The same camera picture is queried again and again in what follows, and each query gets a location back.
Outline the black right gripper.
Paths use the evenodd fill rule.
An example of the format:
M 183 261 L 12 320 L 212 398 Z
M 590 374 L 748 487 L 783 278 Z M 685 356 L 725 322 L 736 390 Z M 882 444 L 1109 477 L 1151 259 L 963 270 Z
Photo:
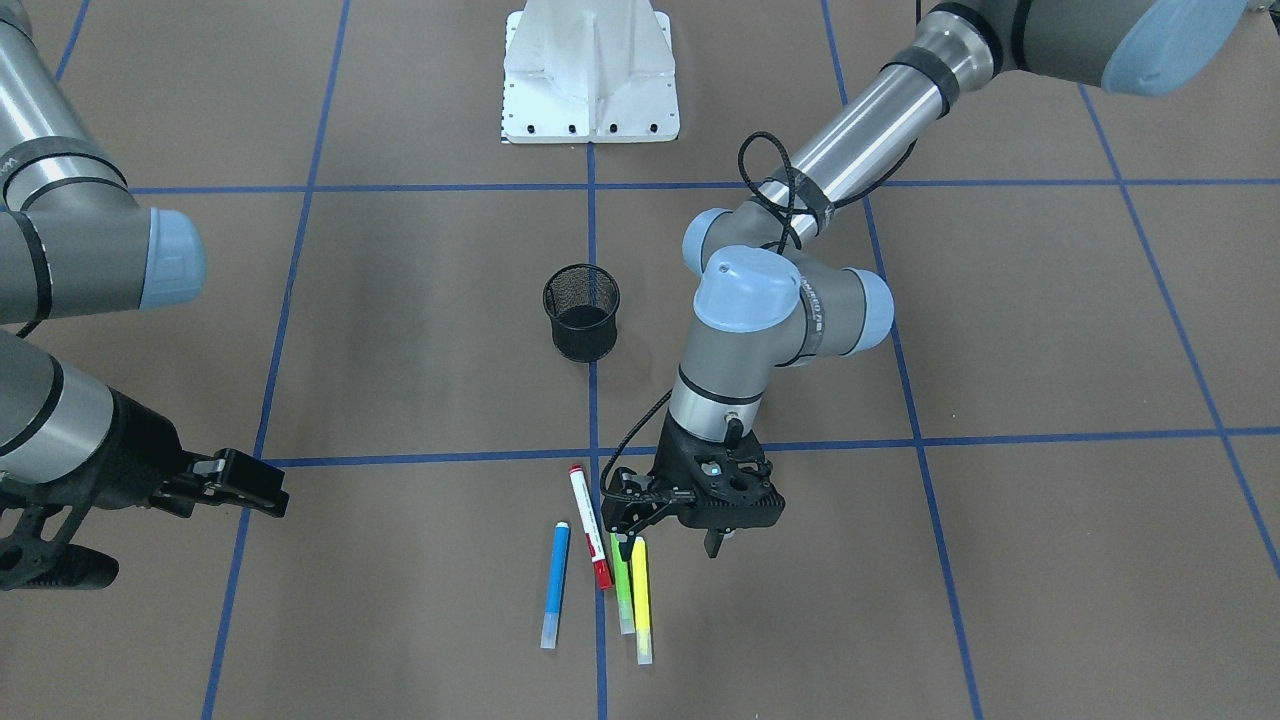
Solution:
M 284 471 L 234 448 L 187 454 L 175 427 L 111 389 L 113 418 L 101 446 L 60 480 L 60 503 L 74 509 L 159 509 L 189 518 L 197 505 L 285 515 Z

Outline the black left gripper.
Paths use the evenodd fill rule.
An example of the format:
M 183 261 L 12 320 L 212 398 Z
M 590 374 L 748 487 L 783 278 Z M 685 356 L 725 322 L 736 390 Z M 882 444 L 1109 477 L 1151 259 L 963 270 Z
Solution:
M 740 420 L 731 420 L 727 430 L 723 442 L 710 442 L 666 420 L 649 473 L 611 470 L 602 520 L 621 550 L 631 550 L 645 528 L 673 515 L 685 527 L 707 529 L 705 556 L 717 559 L 727 530 L 780 520 L 785 498 L 756 436 Z

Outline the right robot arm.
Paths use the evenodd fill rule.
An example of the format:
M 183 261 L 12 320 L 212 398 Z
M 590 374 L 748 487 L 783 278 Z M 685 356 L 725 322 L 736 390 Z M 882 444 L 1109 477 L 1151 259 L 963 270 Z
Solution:
M 279 518 L 280 470 L 182 448 L 174 425 L 28 341 L 41 322 L 196 299 L 204 245 L 192 220 L 145 208 L 44 63 L 29 15 L 3 4 L 3 497 L 17 507 L 198 503 Z

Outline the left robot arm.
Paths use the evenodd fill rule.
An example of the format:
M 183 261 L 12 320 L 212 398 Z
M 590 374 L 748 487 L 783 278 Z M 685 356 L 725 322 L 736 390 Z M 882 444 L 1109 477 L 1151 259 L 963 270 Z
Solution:
M 603 527 L 620 556 L 666 518 L 705 532 L 708 556 L 774 525 L 785 498 L 754 433 L 771 374 L 874 348 L 893 297 L 873 272 L 827 266 L 804 245 L 884 183 L 961 96 L 1021 70 L 1110 94 L 1161 96 L 1196 77 L 1245 13 L 1243 1 L 942 1 L 914 40 L 814 140 L 733 210 L 687 227 L 692 320 L 650 471 L 608 464 Z

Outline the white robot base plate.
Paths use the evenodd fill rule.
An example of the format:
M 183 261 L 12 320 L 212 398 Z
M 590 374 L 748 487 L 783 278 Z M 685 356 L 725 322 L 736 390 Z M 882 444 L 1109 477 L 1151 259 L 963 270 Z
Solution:
M 507 143 L 659 143 L 681 129 L 669 17 L 649 1 L 527 1 L 506 19 Z

